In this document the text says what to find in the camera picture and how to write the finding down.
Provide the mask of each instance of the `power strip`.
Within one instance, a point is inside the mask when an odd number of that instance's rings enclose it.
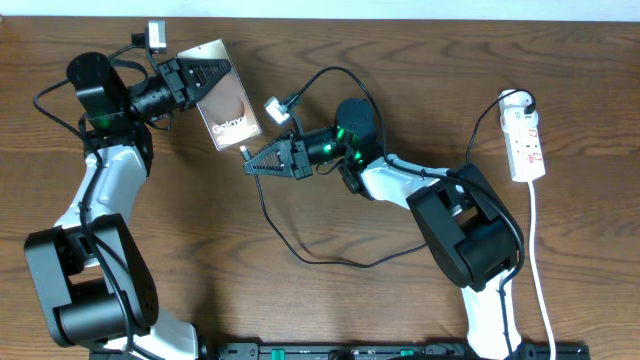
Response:
[[[504,96],[513,90],[505,90]],[[531,104],[529,94],[518,91],[500,100],[500,126],[504,131],[511,179],[517,182],[533,181],[545,174],[542,148],[538,136],[538,112],[525,114]]]
[[[531,261],[531,273],[538,296],[540,313],[544,327],[549,338],[549,359],[556,360],[556,344],[551,329],[551,321],[547,313],[547,306],[542,294],[542,285],[538,275],[536,264],[536,195],[533,181],[545,174],[542,148],[538,134],[538,113],[534,110],[527,114],[525,108],[533,101],[531,96],[524,91],[505,90],[500,94],[500,126],[504,131],[504,140],[507,144],[507,156],[511,169],[511,179],[517,182],[526,182],[529,185],[531,195],[531,224],[529,229],[529,260]]]

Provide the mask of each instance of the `green connector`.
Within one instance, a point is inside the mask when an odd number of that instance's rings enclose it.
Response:
[[[271,350],[271,360],[285,360],[284,350]]]

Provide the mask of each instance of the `black cable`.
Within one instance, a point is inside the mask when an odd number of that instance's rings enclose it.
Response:
[[[338,160],[335,164],[333,164],[331,169],[327,170],[326,172],[320,172],[320,165],[324,165],[324,164],[318,164],[316,165],[316,172],[318,173],[318,175],[329,175],[333,172],[333,170],[337,169],[338,166],[340,166],[343,162],[344,162],[344,159]]]
[[[307,91],[307,89],[309,88],[309,86],[311,86],[311,84],[313,84],[314,81],[316,81],[316,79],[318,79],[322,74],[326,73],[327,71],[332,71],[332,70],[338,70],[338,71],[342,71],[343,73],[349,75],[357,84],[358,86],[360,86],[360,88],[362,89],[362,91],[364,91],[364,93],[369,97],[369,99],[371,99],[371,94],[369,94],[369,90],[367,90],[367,88],[364,86],[364,84],[362,83],[362,81],[360,81],[360,79],[358,79],[358,77],[352,73],[350,70],[343,68],[342,66],[329,66],[326,67],[320,71],[318,71],[315,75],[313,75],[313,77],[302,87],[302,89],[300,89],[295,95],[293,95],[286,103],[285,105],[287,106],[287,108],[295,103],[296,101],[298,101],[298,99],[300,98],[300,96],[302,96],[302,94]]]
[[[127,265],[125,264],[124,260],[122,260],[122,258],[120,258],[120,256],[116,254],[116,252],[111,247],[109,247],[109,245],[105,244],[104,241],[100,240],[100,238],[94,236],[94,240],[96,244],[98,244],[98,246],[101,247],[102,250],[104,250],[107,254],[109,254],[118,263],[120,268],[124,270],[128,275],[129,269],[127,268]]]
[[[374,111],[376,113],[376,116],[378,117],[378,121],[380,121],[380,127],[382,128],[382,151],[383,151],[383,155],[382,156],[383,156],[385,162],[387,164],[389,164],[389,166],[394,167],[394,168],[396,168],[398,170],[401,170],[401,171],[405,171],[405,172],[414,174],[414,175],[419,175],[419,176],[422,176],[422,177],[428,176],[428,177],[436,178],[436,179],[439,179],[439,180],[442,180],[442,181],[446,181],[446,182],[452,183],[454,185],[461,186],[465,191],[468,191],[468,192],[470,192],[469,188],[473,188],[474,190],[479,191],[480,193],[485,195],[489,200],[491,200],[491,201],[488,202],[488,204],[499,214],[500,219],[509,228],[509,231],[513,235],[513,237],[515,239],[516,247],[518,249],[518,253],[519,253],[518,263],[516,264],[515,268],[504,279],[502,279],[502,281],[500,281],[498,292],[500,294],[500,302],[501,302],[502,314],[503,314],[502,319],[503,319],[504,330],[505,330],[504,331],[504,335],[505,335],[505,339],[507,341],[507,348],[509,350],[509,359],[511,359],[513,351],[512,351],[512,348],[511,348],[511,341],[509,340],[509,330],[508,330],[508,322],[507,322],[507,316],[506,316],[507,310],[506,310],[506,303],[505,303],[506,293],[504,291],[504,287],[511,279],[513,279],[520,272],[520,270],[524,266],[524,261],[525,261],[524,241],[520,237],[519,231],[516,229],[517,225],[514,225],[514,224],[516,224],[515,220],[510,215],[507,215],[508,211],[503,211],[502,206],[500,205],[501,203],[500,203],[500,201],[498,199],[496,199],[493,195],[491,195],[489,192],[487,192],[485,189],[483,189],[482,187],[478,186],[477,184],[474,184],[474,183],[472,183],[470,181],[467,181],[467,180],[463,181],[463,180],[456,179],[456,178],[453,178],[453,177],[450,177],[450,176],[446,176],[446,175],[426,172],[424,169],[422,169],[421,171],[408,169],[408,168],[399,166],[399,165],[395,164],[393,162],[393,160],[390,160],[388,158],[388,153],[387,153],[387,131],[386,131],[386,128],[384,126],[384,119],[382,117],[380,109],[378,108],[378,105],[376,104],[375,100],[373,99],[373,96],[371,96],[371,93],[369,93],[369,90],[366,88],[366,86],[351,71],[349,71],[349,70],[347,70],[347,69],[345,69],[343,67],[340,67],[340,66],[331,66],[331,67],[327,67],[327,68],[324,68],[324,69],[320,70],[305,84],[305,86],[302,87],[302,89],[300,89],[300,91],[298,91],[291,98],[291,100],[289,100],[289,102],[287,103],[287,106],[289,104],[293,103],[294,101],[297,101],[298,98],[309,88],[309,86],[311,86],[311,84],[313,84],[313,82],[318,77],[320,77],[320,75],[324,74],[327,71],[331,71],[331,70],[339,70],[339,71],[342,71],[342,72],[348,74],[358,84],[358,86],[362,89],[362,91],[366,95],[367,99],[369,100],[369,103],[371,104],[371,106],[373,107],[373,109],[374,109]],[[505,97],[507,97],[509,95],[512,95],[512,94],[514,94],[516,92],[519,92],[519,91],[524,91],[527,94],[529,94],[529,96],[531,96],[532,103],[529,104],[525,108],[525,113],[526,114],[530,114],[530,113],[533,112],[533,110],[535,109],[536,101],[535,101],[535,97],[533,96],[533,94],[531,94],[528,90],[516,89],[516,90],[514,90],[512,92],[509,92],[508,94],[503,95],[500,98],[498,98],[496,101],[494,101],[487,108],[487,110],[484,111],[484,113],[480,116],[480,118],[476,122],[476,126],[474,128],[474,132],[473,132],[471,141],[469,143],[469,148],[467,150],[467,161],[469,161],[471,147],[473,145],[473,141],[475,139],[475,135],[476,135],[478,127],[480,125],[480,121],[482,120],[484,115],[487,112],[489,112],[489,110],[491,110],[491,108],[493,108],[500,100],[502,100],[503,98],[505,98]],[[271,221],[268,219],[268,217],[267,217],[267,221],[271,224],[271,226],[274,228],[274,230],[276,230],[276,232],[278,233],[280,238],[282,240],[284,240],[285,243],[286,243],[286,240],[284,239],[282,234],[280,234],[280,232],[277,231],[277,229],[275,228],[273,223],[271,223]]]
[[[131,49],[135,49],[135,48],[136,47],[133,44],[129,44],[129,45],[123,47],[122,49],[114,52],[113,54],[109,55],[108,58],[109,58],[109,60],[115,59],[116,57],[120,56],[122,53],[125,53],[125,52],[127,52],[127,51],[129,51]]]
[[[499,98],[497,98],[494,102],[491,103],[491,105],[489,105],[489,107],[482,113],[482,115],[480,115],[480,117],[478,118],[478,120],[476,121],[476,125],[473,127],[473,133],[471,133],[471,139],[469,140],[469,146],[467,146],[467,156],[465,157],[467,162],[471,162],[471,148],[473,147],[473,142],[476,140],[476,135],[478,134],[478,127],[480,127],[480,122],[482,121],[482,119],[484,118],[485,115],[487,115],[487,113],[493,109],[494,106],[496,106],[496,104],[498,104],[500,102],[500,100],[506,98],[507,96],[513,95],[517,92],[526,92],[527,94],[529,94],[529,96],[531,96],[531,104],[527,105],[527,107],[525,108],[524,112],[525,114],[531,114],[533,112],[533,110],[535,110],[536,108],[536,98],[533,96],[532,93],[529,92],[529,90],[525,90],[525,89],[516,89],[513,91],[510,91],[509,93],[500,96]]]
[[[67,124],[64,120],[60,119],[59,117],[53,115],[52,113],[48,112],[47,110],[45,110],[42,106],[40,106],[40,97],[44,96],[50,92],[52,92],[53,90],[56,90],[66,84],[69,83],[69,79],[64,79],[63,81],[60,81],[59,83],[49,86],[48,88],[40,91],[39,93],[36,94],[36,96],[33,97],[33,106],[36,107],[36,109],[38,109],[38,111],[40,111],[42,114],[44,114],[44,116],[48,117],[49,119],[55,121],[56,123],[58,123],[58,125],[64,127],[65,129],[69,130],[73,135],[77,136],[78,139],[80,139],[83,143],[84,143],[84,139],[82,138],[82,135],[80,135],[80,132],[78,130],[76,130],[73,126]]]
[[[149,64],[151,64],[153,71],[156,74],[159,74],[160,70],[158,70],[158,64],[156,64],[156,61],[153,59],[153,55],[151,54],[151,47],[149,44],[149,28],[144,29],[144,35],[145,35],[145,41],[144,41],[145,55],[147,55],[147,60],[149,60]]]
[[[300,256],[300,254],[298,254],[293,247],[291,246],[291,244],[289,244],[289,242],[287,241],[287,239],[285,239],[284,235],[282,235],[282,233],[280,232],[280,230],[278,230],[278,228],[276,227],[276,225],[273,223],[273,221],[271,221],[271,218],[269,218],[269,214],[267,214],[267,208],[264,204],[264,197],[262,196],[262,187],[260,186],[260,180],[258,179],[258,175],[255,175],[256,177],[256,187],[258,188],[258,196],[260,197],[260,206],[262,206],[262,212],[264,213],[264,217],[267,219],[267,222],[269,223],[269,225],[271,225],[271,228],[276,232],[276,234],[278,234],[278,236],[280,237],[280,239],[282,240],[282,242],[284,242],[284,244],[287,246],[287,248],[289,248],[289,251],[291,251],[291,253],[293,255],[295,255],[295,257],[298,258],[298,260],[302,261],[305,264],[310,264],[310,265],[344,265],[344,266],[350,266],[350,267],[355,267],[355,268],[359,268],[359,269],[369,269],[372,268],[376,265],[380,265],[384,262],[387,262],[389,260],[395,259],[397,257],[403,256],[403,255],[407,255],[407,254],[411,254],[414,253],[418,250],[422,250],[425,247],[427,247],[427,243],[425,242],[423,245],[411,248],[409,250],[405,250],[405,251],[401,251],[399,253],[395,253],[393,255],[389,255],[387,257],[384,257],[378,261],[374,261],[370,264],[361,264],[361,263],[357,263],[354,261],[346,261],[346,260],[330,260],[330,261],[310,261],[307,260],[305,258],[303,258],[302,256]]]
[[[289,112],[289,115],[293,118],[293,122],[296,125],[296,131],[298,131],[298,136],[304,135],[304,129],[302,128],[302,121],[300,118],[293,112]]]
[[[87,136],[86,136],[86,128],[84,126],[84,121],[85,121],[84,117],[82,119],[80,119],[80,121],[78,122],[78,127],[80,128],[81,134],[83,135],[83,139],[86,140]],[[93,234],[93,231],[91,229],[91,225],[87,222],[87,212],[90,210],[88,208],[88,204],[90,202],[91,194],[93,193],[95,185],[96,185],[98,179],[100,178],[100,173],[102,172],[102,169],[104,168],[104,164],[103,164],[102,156],[100,155],[98,150],[96,150],[95,147],[91,146],[91,144],[89,143],[88,140],[85,142],[85,146],[89,146],[89,150],[91,151],[91,153],[96,158],[96,171],[91,176],[91,180],[89,180],[89,184],[87,185],[87,188],[85,189],[85,192],[82,195],[82,200],[78,204],[78,207],[80,208],[80,214],[79,214],[79,216],[80,216],[80,227],[82,229],[82,233],[85,236],[85,239],[87,240],[87,244],[89,245],[89,248],[91,249],[91,252],[96,257],[96,260],[98,260],[98,264],[100,264],[100,267],[102,268],[102,271],[104,272],[105,278],[107,279],[107,281],[109,282],[109,284],[113,288],[113,292],[116,295],[116,299],[118,300],[118,304],[120,305],[120,309],[122,310],[123,316],[125,318],[125,332],[127,334],[127,343],[125,345],[124,350],[122,350],[122,351],[105,350],[104,352],[101,351],[101,353],[107,353],[107,354],[122,354],[122,353],[124,353],[124,354],[128,354],[133,349],[133,331],[132,331],[133,322],[131,320],[131,314],[129,313],[129,307],[127,306],[126,299],[124,298],[124,295],[122,294],[122,290],[120,289],[120,285],[118,285],[118,282],[116,281],[116,278],[113,275],[113,272],[111,271],[111,268],[109,267],[109,264],[107,264],[104,256],[102,255],[102,252],[100,251],[100,249],[98,249],[98,245],[97,245],[97,242],[96,242],[96,238],[97,237]]]
[[[143,348],[139,347],[136,344],[133,344],[133,351],[137,352],[138,354],[142,355],[143,357],[147,358],[148,360],[164,360],[164,358],[161,358],[158,355],[154,355],[154,354],[148,352],[147,350],[144,350]]]

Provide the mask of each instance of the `wooden table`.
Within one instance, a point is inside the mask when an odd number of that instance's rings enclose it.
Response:
[[[23,255],[26,236],[65,211],[85,171],[80,143],[31,98],[63,79],[76,55],[110,53],[145,25],[2,22],[0,358],[87,357],[50,339]],[[386,115],[390,149],[427,166],[463,161],[477,116],[499,91],[531,90],[547,166],[536,182],[537,253],[554,333],[558,341],[586,342],[594,359],[640,356],[640,25],[168,19],[167,35],[170,55],[225,40],[261,117],[263,136],[249,142],[254,151],[279,132],[263,116],[265,100],[288,95],[327,65],[362,78]],[[146,63],[141,53],[125,58]],[[300,107],[305,126],[330,124],[352,96],[362,95],[348,77],[323,77]],[[74,125],[82,113],[70,86],[42,102]],[[494,111],[482,125],[474,161],[526,232],[527,188],[510,180],[497,118]],[[370,270],[304,265],[268,227],[239,152],[216,151],[196,112],[179,114],[174,131],[154,132],[153,140],[156,158],[131,231],[161,306],[179,319],[217,340],[465,337],[460,290],[428,251]],[[351,195],[338,174],[265,178],[263,188],[273,220],[316,257],[372,261],[422,241],[409,212]],[[528,263],[514,299],[520,333],[545,342]]]

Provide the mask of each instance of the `white cable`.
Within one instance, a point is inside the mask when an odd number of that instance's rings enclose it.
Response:
[[[544,304],[544,297],[542,296],[542,286],[540,286],[540,277],[538,275],[538,266],[536,265],[536,193],[533,189],[533,181],[527,182],[529,184],[529,195],[531,196],[531,225],[529,228],[529,261],[531,262],[531,273],[533,274],[533,283],[536,287],[536,294],[538,295],[538,303],[540,304],[540,312],[542,313],[542,321],[544,322],[544,328],[547,331],[547,338],[549,339],[549,359],[556,359],[556,342],[553,338],[553,331],[551,330],[551,322],[549,321],[549,314],[547,314],[547,306]]]

